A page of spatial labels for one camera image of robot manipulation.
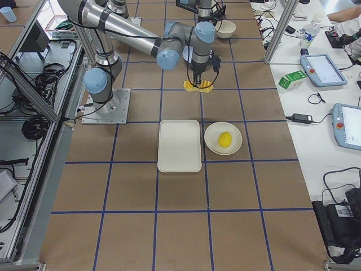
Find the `electronic device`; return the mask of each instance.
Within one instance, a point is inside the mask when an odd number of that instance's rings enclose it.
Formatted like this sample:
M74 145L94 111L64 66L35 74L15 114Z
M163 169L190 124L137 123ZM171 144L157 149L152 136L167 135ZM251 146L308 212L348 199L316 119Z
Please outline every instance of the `electronic device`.
M302 48L301 51L300 51L300 54L301 55L310 55L308 49L306 49L306 48Z
M360 257L358 248L361 246L361 228L350 207L338 204L323 206L321 201L312 202L312 206L326 249L328 246L345 248L340 256L329 254L332 261L349 264Z
M289 34L293 34L296 30L293 27L290 27L289 25L287 25L285 31Z
M311 115L304 115L297 113L294 113L292 116L286 117L286 119L293 121L294 123L311 124L314 122Z
M334 30L325 31L325 34L326 34L328 42L329 42L329 44L331 44L332 48L335 48L335 49L343 48L342 42L340 41L340 37L336 31L334 31Z
M46 50L48 44L49 38L38 20L36 20L19 52L42 53Z
M361 107L336 103L333 106L332 119L337 144L361 150Z
M329 55L301 55L301 66L316 86L346 85L347 80Z

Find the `touchscreen display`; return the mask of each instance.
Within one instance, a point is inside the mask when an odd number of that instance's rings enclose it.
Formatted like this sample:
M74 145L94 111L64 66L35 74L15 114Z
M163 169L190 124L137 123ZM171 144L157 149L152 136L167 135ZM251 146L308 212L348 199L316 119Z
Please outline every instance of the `touchscreen display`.
M346 143L361 146L361 110L342 106Z
M310 56L307 60L315 70L315 73L322 83L342 81L336 72L335 67L328 61L326 56Z

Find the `white bowl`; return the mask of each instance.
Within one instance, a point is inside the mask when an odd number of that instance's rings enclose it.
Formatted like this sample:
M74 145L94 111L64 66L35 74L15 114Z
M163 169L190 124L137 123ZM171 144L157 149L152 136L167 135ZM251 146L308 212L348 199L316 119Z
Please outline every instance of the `white bowl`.
M223 132L229 132L232 136L232 143L223 148L218 144L218 138ZM236 126L231 123L218 122L208 126L204 133L204 141L207 147L220 155L234 154L242 145L242 134Z
M215 25L215 34L219 38L230 38L236 31L236 25L231 21L219 21Z

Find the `white table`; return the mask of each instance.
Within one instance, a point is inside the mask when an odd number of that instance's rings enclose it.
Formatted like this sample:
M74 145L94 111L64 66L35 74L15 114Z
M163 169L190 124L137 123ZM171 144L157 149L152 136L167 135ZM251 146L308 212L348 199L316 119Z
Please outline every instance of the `white table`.
M308 15L308 18L306 21L293 21L291 20L289 22L289 25L293 27L294 29L301 29L306 24L308 24L314 14L319 13L323 15L323 20L321 22L321 25L323 27L331 26L330 21L327 18L327 15L323 11L323 7L320 4L319 0L311 0L309 4L303 5L298 4L304 12ZM255 10L260 9L261 4L259 3L252 3L252 8ZM282 15L284 7L281 3L277 3L275 9L273 10L275 12L275 19L278 21ZM274 25L274 27L277 26L277 21L268 18ZM262 23L262 27L269 27L271 24L268 21L264 21ZM327 31L328 28L322 28L320 33L315 37L315 40L311 44L309 48L309 53L311 55L315 54L328 54L334 61L336 65L351 65L351 61L345 51L343 49L333 49L331 45L329 44L326 35L324 34L325 31ZM286 35L282 36L281 43L278 45L278 48L274 54L274 56L271 59L271 64L298 64L300 63L300 48L298 47L300 39L294 38L294 37L288 37Z
M356 84L357 80L361 80L359 78L361 66L353 66L343 72L348 80L348 84L345 86L317 88L306 78L301 86L289 90L278 86L280 78L289 72L302 70L302 67L300 65L270 65L270 67L286 116L302 113L311 115L314 121L320 121L326 114L330 113L335 103L357 106L361 96L361 90ZM326 103L314 105L307 101L308 97L316 92L321 94ZM348 167L361 167L361 152L338 146L333 136L331 123L331 116L316 125L288 121L288 127L311 200L321 200L324 190L322 177L326 172ZM357 171L331 174L327 176L327 181L330 187L341 186L346 183L353 183L359 187ZM339 199L344 199L344 192L351 188L351 186L343 187L333 190L333 193ZM324 203L331 203L328 195L325 193L327 201Z

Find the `lemon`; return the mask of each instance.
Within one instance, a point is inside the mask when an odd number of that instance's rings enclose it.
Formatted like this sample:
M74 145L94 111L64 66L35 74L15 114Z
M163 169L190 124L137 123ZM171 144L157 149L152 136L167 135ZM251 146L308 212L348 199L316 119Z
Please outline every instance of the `lemon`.
M218 144L223 147L227 148L232 143L232 135L229 132L223 132L218 138Z

